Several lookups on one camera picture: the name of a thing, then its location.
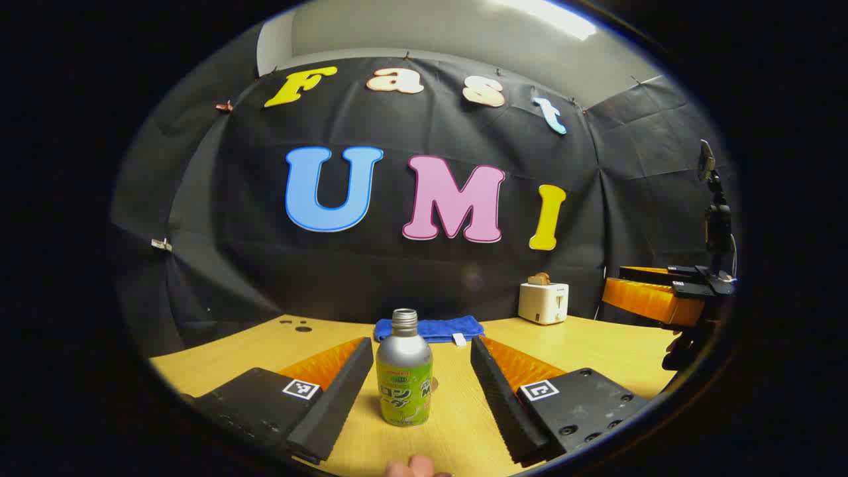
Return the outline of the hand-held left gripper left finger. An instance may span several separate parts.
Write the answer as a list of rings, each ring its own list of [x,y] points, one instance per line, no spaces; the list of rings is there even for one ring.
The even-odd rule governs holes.
[[[338,344],[278,372],[248,369],[185,401],[276,458],[327,461],[374,362],[372,339]]]

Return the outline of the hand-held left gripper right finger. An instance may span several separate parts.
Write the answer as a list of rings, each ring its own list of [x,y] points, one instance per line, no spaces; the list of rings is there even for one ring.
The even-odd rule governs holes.
[[[648,402],[594,369],[565,372],[488,337],[472,339],[470,365],[507,452],[522,467],[587,447]]]

